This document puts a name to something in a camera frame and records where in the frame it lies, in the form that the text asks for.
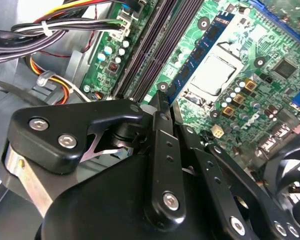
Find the cable tie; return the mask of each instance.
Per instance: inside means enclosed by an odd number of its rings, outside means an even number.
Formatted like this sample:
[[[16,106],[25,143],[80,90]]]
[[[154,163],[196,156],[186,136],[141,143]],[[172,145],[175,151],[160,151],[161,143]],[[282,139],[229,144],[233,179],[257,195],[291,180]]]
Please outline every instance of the cable tie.
[[[47,22],[46,21],[42,21],[41,22],[42,25],[42,29],[43,29],[43,33],[47,36],[47,37],[51,37],[53,32],[48,28]]]
[[[47,81],[54,75],[56,75],[56,73],[53,71],[45,71],[39,75],[38,79],[36,80],[36,84],[39,87],[43,87],[44,85],[46,85]]]

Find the black plastic bracket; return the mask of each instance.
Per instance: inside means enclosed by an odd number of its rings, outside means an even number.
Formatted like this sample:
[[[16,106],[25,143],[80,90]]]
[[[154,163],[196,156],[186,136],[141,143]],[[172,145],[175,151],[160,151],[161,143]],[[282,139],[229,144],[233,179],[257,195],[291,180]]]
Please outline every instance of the black plastic bracket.
[[[210,216],[214,216],[211,218],[214,234],[220,239],[259,239],[246,225],[216,159],[204,151],[199,135],[187,125],[177,125],[176,128],[182,167],[191,166],[198,178],[206,209]]]
[[[172,231],[186,217],[186,201],[179,141],[173,136],[173,122],[164,93],[157,92],[153,116],[148,184],[144,212],[161,231]]]
[[[209,144],[205,150],[211,153],[229,176],[232,176],[233,195],[243,193],[244,201],[250,209],[250,222],[253,231],[261,239],[285,239],[297,240],[299,237],[293,235],[288,229],[288,223],[294,225],[291,219],[284,214],[271,198],[244,172],[244,170],[219,146],[216,144]],[[276,225],[278,224],[284,228],[285,236],[280,234]]]
[[[56,174],[73,172],[87,150],[87,135],[102,135],[110,126],[138,123],[143,111],[132,101],[113,100],[70,105],[25,108],[11,118],[7,139],[21,156]],[[45,130],[30,127],[30,120],[43,119]],[[73,136],[76,146],[59,144],[61,135]]]

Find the orange wire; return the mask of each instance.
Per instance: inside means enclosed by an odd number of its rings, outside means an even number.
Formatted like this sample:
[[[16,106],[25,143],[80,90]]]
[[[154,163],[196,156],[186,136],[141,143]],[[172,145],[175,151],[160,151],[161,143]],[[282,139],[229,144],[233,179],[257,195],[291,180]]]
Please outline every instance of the orange wire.
[[[42,71],[36,66],[32,57],[30,57],[30,65],[37,75],[42,74]],[[59,103],[60,105],[65,104],[69,97],[67,89],[64,86],[62,86],[62,89],[64,92],[64,96],[63,96],[62,102]]]

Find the white connector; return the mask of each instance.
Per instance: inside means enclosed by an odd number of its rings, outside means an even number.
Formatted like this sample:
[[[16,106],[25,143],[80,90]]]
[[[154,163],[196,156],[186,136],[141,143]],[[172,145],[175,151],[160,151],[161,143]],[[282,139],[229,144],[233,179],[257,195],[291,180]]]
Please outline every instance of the white connector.
[[[211,132],[212,132],[212,135],[215,136],[217,139],[221,138],[225,132],[224,130],[222,129],[221,126],[215,124],[212,128],[211,128]]]
[[[121,28],[119,31],[110,33],[110,37],[119,42],[122,42],[125,39],[125,37],[128,37],[130,34],[132,18],[124,12],[120,12],[116,19],[123,21],[124,23],[120,24]]]

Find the blue ram stick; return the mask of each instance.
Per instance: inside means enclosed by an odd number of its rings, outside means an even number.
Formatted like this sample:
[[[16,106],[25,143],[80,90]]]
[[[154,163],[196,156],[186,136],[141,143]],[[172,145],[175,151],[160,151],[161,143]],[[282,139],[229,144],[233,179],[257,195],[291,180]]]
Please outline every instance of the blue ram stick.
[[[177,99],[178,95],[182,93],[183,88],[188,83],[191,76],[194,74],[212,47],[217,43],[218,38],[225,31],[234,16],[234,14],[228,12],[220,12],[214,18],[210,27],[198,41],[194,50],[191,52],[190,56],[187,58],[181,70],[175,76],[167,90],[167,97],[170,105]]]

